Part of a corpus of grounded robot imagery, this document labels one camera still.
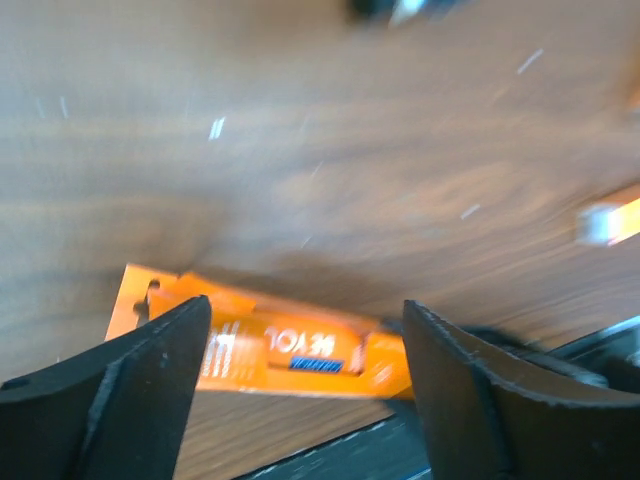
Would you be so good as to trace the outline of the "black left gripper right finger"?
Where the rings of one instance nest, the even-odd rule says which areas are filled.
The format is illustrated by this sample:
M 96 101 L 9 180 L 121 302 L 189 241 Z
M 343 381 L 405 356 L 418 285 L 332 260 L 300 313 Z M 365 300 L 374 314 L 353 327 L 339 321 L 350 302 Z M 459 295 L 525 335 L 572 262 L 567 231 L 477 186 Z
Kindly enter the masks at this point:
M 639 321 L 552 349 L 408 301 L 403 341 L 435 479 L 635 479 Z

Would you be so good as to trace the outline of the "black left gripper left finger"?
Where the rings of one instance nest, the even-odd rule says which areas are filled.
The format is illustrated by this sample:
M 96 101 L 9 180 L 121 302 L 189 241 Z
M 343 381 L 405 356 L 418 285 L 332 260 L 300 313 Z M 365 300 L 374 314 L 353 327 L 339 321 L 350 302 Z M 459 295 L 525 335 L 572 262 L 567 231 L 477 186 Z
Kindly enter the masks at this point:
M 204 296 L 1 386 L 4 479 L 170 479 L 211 320 Z

